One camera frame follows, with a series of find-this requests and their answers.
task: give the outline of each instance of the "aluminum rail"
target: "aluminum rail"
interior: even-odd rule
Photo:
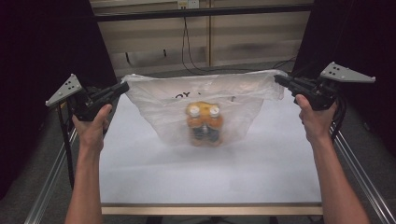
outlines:
[[[384,224],[396,224],[394,215],[390,212],[390,209],[385,202],[378,189],[374,186],[369,176],[364,171],[363,167],[359,163],[351,147],[347,143],[347,140],[341,133],[338,133],[335,138],[335,144],[340,149],[341,154],[344,156],[346,163],[351,169],[353,175],[358,181],[359,185],[363,189],[367,199],[370,201],[372,207],[378,214],[379,219]]]
[[[69,142],[71,146],[73,146],[76,136],[77,136],[76,129],[73,129],[69,138]],[[56,182],[59,179],[59,175],[61,173],[62,167],[65,162],[65,157],[66,157],[66,151],[64,149],[64,144],[63,144],[61,149],[59,150],[55,163],[53,163],[52,165],[52,168],[49,172],[49,176],[47,177],[47,180],[44,183],[43,188],[40,191],[40,194],[35,199],[35,203],[30,209],[30,212],[27,218],[25,219],[24,224],[40,223],[41,218],[43,217],[44,212],[47,208],[47,205],[50,202],[50,197],[52,196],[52,193],[55,189]]]
[[[103,13],[87,17],[52,18],[49,22],[99,22],[99,21],[138,21],[167,18],[225,16],[241,14],[261,14],[280,12],[311,11],[314,4],[276,5],[265,7],[209,7],[195,9],[177,9],[134,13]]]

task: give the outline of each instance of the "forearm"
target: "forearm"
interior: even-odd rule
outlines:
[[[99,194],[99,154],[81,148],[75,186],[65,223],[102,223]]]
[[[330,137],[313,141],[311,145],[318,170],[325,223],[370,223],[347,181]]]

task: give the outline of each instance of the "white table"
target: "white table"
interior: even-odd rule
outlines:
[[[100,161],[104,214],[321,215],[318,176],[290,92],[265,101],[244,140],[169,147],[123,94]]]

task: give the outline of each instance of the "metal bracket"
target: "metal bracket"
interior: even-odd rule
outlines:
[[[46,106],[52,106],[62,100],[66,99],[68,96],[81,91],[82,87],[79,84],[78,78],[72,74],[69,79],[56,91],[48,101],[46,101]]]
[[[327,67],[320,73],[320,76],[339,82],[375,82],[375,77],[367,77],[362,73],[355,72],[336,63],[330,63],[327,65]]]

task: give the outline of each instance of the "plastic bag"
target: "plastic bag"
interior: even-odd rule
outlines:
[[[283,98],[284,88],[275,83],[274,75],[286,76],[286,73],[266,70],[247,74],[172,78],[133,74],[123,80],[130,86],[126,92],[129,99],[166,144],[218,146],[243,139],[264,100]],[[206,123],[199,132],[189,126],[189,113],[194,104],[201,107],[201,112],[203,109],[214,109],[220,114],[222,121],[220,127],[215,128],[217,132],[214,135],[211,132],[213,129]],[[218,119],[219,115],[216,118],[212,115],[206,117]],[[207,135],[202,139],[202,144],[199,139],[198,144],[195,141],[197,134]],[[213,137],[219,140],[216,144],[210,144],[214,143]]]

